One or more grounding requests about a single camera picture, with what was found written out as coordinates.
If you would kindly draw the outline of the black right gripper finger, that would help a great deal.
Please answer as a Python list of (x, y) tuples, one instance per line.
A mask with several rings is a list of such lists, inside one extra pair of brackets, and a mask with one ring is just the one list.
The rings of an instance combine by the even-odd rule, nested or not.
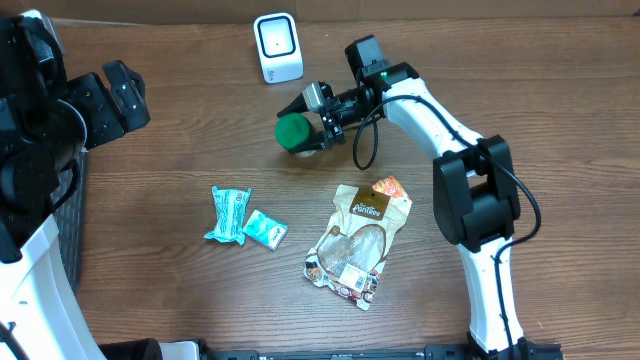
[(306, 101), (302, 93), (299, 93), (294, 100), (279, 111), (276, 116), (278, 118), (282, 118), (283, 116), (291, 113), (305, 113), (306, 112)]
[(307, 151), (321, 151), (326, 148), (327, 136), (324, 131), (311, 134), (307, 139), (303, 140), (293, 148), (289, 149), (289, 153), (303, 153)]

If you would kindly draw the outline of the green capped bottle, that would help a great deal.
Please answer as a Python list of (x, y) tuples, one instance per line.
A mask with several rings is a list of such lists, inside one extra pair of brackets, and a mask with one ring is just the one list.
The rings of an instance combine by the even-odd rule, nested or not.
[[(291, 113), (279, 118), (275, 126), (275, 138), (278, 144), (287, 152), (295, 145), (316, 133), (312, 123), (300, 113)], [(303, 153), (289, 153), (298, 157), (309, 157), (317, 151)]]

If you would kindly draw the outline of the orange tissue pack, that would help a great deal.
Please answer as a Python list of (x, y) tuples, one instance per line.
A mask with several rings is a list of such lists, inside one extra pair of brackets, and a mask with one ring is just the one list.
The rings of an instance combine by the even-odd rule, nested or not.
[(392, 198), (410, 199), (404, 187), (394, 176), (377, 181), (372, 185), (372, 189)]

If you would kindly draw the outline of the teal tissue pack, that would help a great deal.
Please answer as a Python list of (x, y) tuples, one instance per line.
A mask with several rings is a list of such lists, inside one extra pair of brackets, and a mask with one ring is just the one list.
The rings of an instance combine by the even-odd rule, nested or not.
[(288, 232), (288, 226), (259, 210), (254, 210), (244, 225), (243, 232), (256, 242), (276, 251)]

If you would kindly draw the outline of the teal snack bar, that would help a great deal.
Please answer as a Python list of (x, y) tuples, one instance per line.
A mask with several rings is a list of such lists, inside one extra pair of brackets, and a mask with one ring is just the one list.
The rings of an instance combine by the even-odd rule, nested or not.
[(246, 235), (243, 232), (246, 210), (252, 189), (219, 189), (212, 187), (212, 197), (216, 211), (214, 229), (207, 232), (204, 238), (216, 240), (220, 243), (243, 245)]

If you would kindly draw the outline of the brown snack pouch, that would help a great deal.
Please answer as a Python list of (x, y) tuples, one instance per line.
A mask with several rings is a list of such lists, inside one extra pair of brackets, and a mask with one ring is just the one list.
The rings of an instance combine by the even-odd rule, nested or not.
[(341, 184), (326, 231), (306, 255), (304, 276), (366, 311), (373, 302), (395, 235), (412, 200)]

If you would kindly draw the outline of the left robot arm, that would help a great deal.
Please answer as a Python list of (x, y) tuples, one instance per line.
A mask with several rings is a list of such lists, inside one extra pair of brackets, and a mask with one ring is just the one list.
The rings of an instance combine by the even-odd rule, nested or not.
[(145, 127), (142, 77), (119, 60), (69, 79), (53, 22), (1, 21), (1, 355), (5, 359), (202, 359), (197, 340), (98, 344), (67, 279), (56, 211), (80, 153)]

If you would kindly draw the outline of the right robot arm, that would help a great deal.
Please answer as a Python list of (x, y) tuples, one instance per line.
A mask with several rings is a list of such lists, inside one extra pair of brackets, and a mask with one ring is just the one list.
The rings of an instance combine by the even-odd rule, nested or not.
[(514, 174), (510, 148), (499, 135), (485, 138), (457, 121), (408, 63), (391, 64), (372, 35), (346, 47), (356, 86), (336, 94), (313, 82), (283, 110), (316, 113), (318, 132), (286, 145), (291, 154), (327, 150), (382, 118), (399, 126), (433, 162), (433, 209), (444, 238), (463, 263), (471, 305), (468, 359), (539, 359), (517, 319), (509, 263), (521, 195), (531, 193)]

